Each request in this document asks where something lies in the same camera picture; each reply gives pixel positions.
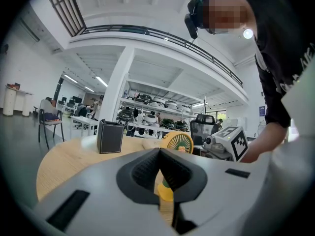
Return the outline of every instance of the balcony railing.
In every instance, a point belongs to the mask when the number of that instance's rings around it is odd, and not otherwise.
[[[88,27],[81,33],[81,35],[94,33],[94,32],[108,32],[108,31],[123,31],[123,32],[132,32],[136,34],[148,35],[148,36],[164,39],[174,44],[185,47],[189,49],[190,51],[204,57],[205,59],[207,59],[214,65],[216,65],[217,67],[219,67],[226,74],[228,74],[233,80],[235,80],[241,87],[243,87],[243,82],[235,75],[235,73],[233,73],[229,68],[227,68],[226,65],[224,65],[216,57],[209,54],[208,52],[206,52],[199,46],[196,46],[193,43],[183,38],[180,38],[178,36],[169,34],[161,30],[152,29],[152,28],[143,27],[143,26],[132,26],[132,25],[103,25],[103,26]]]

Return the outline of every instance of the concrete floor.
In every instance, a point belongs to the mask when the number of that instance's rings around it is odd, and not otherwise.
[[[32,115],[6,117],[0,112],[0,165],[17,201],[34,207],[37,203],[36,176],[41,160],[48,152],[41,126],[38,142],[38,121]],[[62,142],[61,137],[47,130],[50,149]]]

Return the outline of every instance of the desk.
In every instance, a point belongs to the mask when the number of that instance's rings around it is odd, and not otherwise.
[[[16,92],[20,92],[24,94],[24,102],[23,102],[23,116],[30,115],[30,104],[32,102],[32,93],[25,92],[22,90],[17,90],[11,87],[6,86],[5,95],[4,95],[4,105],[3,105],[3,114],[5,116],[12,116],[14,110],[14,104],[16,99]]]
[[[123,136],[120,153],[99,154],[96,139],[96,136],[74,138],[56,145],[45,155],[37,172],[36,190],[39,201],[54,188],[90,165],[150,147],[153,148],[160,143],[157,139]],[[162,179],[163,175],[159,172],[155,182],[155,194],[158,193],[157,186],[162,182]],[[173,210],[172,202],[160,199],[160,212],[168,224],[172,223]]]
[[[93,127],[93,133],[94,133],[94,127],[98,126],[99,121],[98,120],[92,120],[83,116],[71,116],[71,124],[70,124],[70,139],[72,135],[72,126],[73,126],[73,121],[77,121],[79,123],[82,123],[82,128],[81,128],[81,136],[83,136],[83,130],[84,130],[84,125],[89,126],[88,129],[88,136],[91,135],[91,127]]]

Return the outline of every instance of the yellow part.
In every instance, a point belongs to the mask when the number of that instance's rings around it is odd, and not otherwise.
[[[163,137],[160,147],[161,148],[173,148],[172,145],[174,145],[174,143],[177,142],[176,137],[180,137],[180,136],[185,136],[185,138],[190,141],[190,143],[189,143],[190,146],[179,146],[177,150],[179,150],[180,152],[192,154],[193,141],[192,141],[190,135],[187,134],[187,132],[172,131],[172,132],[167,133]]]
[[[158,191],[159,196],[163,200],[168,201],[168,202],[174,201],[174,193],[171,188],[167,188],[162,183],[160,183],[157,186],[157,191]]]

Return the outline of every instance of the headphones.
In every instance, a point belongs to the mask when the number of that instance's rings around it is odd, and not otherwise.
[[[204,0],[191,0],[187,7],[189,14],[185,16],[185,24],[192,39],[198,37],[198,28],[204,29],[202,23],[202,2]],[[207,29],[210,34],[218,34],[216,29]]]

